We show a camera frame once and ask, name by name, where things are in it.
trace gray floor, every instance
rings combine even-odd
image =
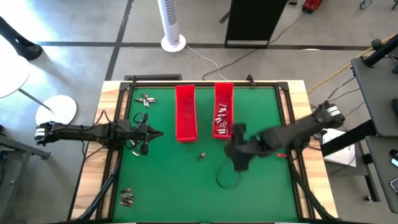
[[[163,37],[156,0],[134,0],[123,42],[155,42]],[[273,38],[300,16],[298,6],[287,6]],[[0,2],[0,15],[21,34],[40,42],[115,42],[127,0],[20,0]],[[230,0],[177,0],[181,33],[189,43],[224,42],[226,23],[218,21],[228,11]],[[392,0],[374,1],[362,11],[360,0],[328,0],[311,15],[304,16],[275,44],[283,45],[369,45],[398,30],[398,11],[391,11]],[[44,47],[45,54],[31,62],[32,72],[23,86],[41,100],[66,94],[78,105],[73,124],[91,124],[95,115],[101,85],[108,69],[113,47]],[[248,49],[195,49],[220,66],[249,52]],[[0,37],[0,51],[12,52]],[[258,50],[237,64],[221,71],[231,80],[242,80],[247,74],[262,80],[305,80],[307,88],[357,56],[357,51]],[[112,80],[125,75],[181,73],[184,80],[199,80],[215,66],[189,50],[168,54],[159,48],[120,49]],[[349,70],[324,84],[309,97],[313,104],[323,101],[339,85]],[[219,80],[217,74],[208,79]],[[356,82],[344,86],[340,93],[357,88]],[[343,114],[357,107],[363,98],[355,92],[336,101]],[[37,105],[14,93],[0,99],[0,124],[9,137],[34,145],[34,116]],[[348,117],[345,127],[353,128],[369,119],[365,106]],[[28,219],[28,223],[59,222],[66,219],[81,165],[81,143],[59,141],[41,147],[51,151],[48,161],[33,158],[24,177],[13,218],[9,223]],[[368,194],[364,179],[330,177],[339,216],[348,221],[396,223],[377,184],[382,202],[366,203]]]

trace green table surface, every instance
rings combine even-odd
[[[224,140],[212,137],[214,89],[196,87],[198,140],[179,143],[175,137],[175,89],[135,88],[133,97],[145,93],[157,99],[145,108],[132,101],[130,119],[148,113],[148,124],[164,132],[149,144],[147,156],[125,149],[118,194],[131,187],[134,204],[125,207],[116,197],[114,222],[294,222],[297,221],[287,161],[276,156],[255,158],[242,173],[240,185],[225,190],[215,173],[226,160]],[[247,133],[281,125],[274,88],[234,89],[234,122],[246,123]],[[205,152],[206,157],[197,160]],[[220,181],[237,178],[231,162]]]

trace white round table base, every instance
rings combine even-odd
[[[69,124],[75,117],[77,105],[75,100],[65,95],[52,96],[44,101],[44,104],[51,108],[52,112],[44,106],[40,106],[36,112],[36,124],[49,121]]]
[[[185,40],[185,37],[180,34],[180,42],[177,45],[169,44],[166,37],[163,37],[160,44],[162,45],[163,50],[170,53],[175,53],[184,49],[185,45],[187,44],[187,40]]]

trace red bin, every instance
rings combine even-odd
[[[213,116],[213,138],[215,139],[229,139],[231,138],[231,126],[234,122],[234,84],[233,83],[215,83],[215,97],[214,97],[214,116]],[[219,110],[226,108],[225,112],[219,113]],[[220,123],[216,123],[219,114],[225,114],[221,117],[223,123],[226,121],[226,127],[221,128]],[[226,133],[220,134],[217,130],[225,129]]]
[[[194,142],[198,139],[194,85],[175,87],[175,135],[178,142]]]

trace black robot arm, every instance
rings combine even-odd
[[[146,125],[147,120],[148,115],[143,114],[141,122],[133,128],[130,121],[126,119],[95,126],[48,122],[36,127],[35,140],[37,144],[44,146],[58,140],[96,141],[104,147],[113,149],[124,147],[126,141],[130,141],[133,146],[142,142],[141,154],[146,155],[150,140],[163,135],[162,132]]]
[[[268,156],[283,147],[295,148],[309,142],[310,136],[323,128],[338,128],[344,116],[334,104],[324,102],[310,115],[286,126],[278,126],[258,132],[249,140],[243,139],[245,124],[232,126],[232,137],[224,150],[234,164],[235,171],[245,171],[254,156]]]

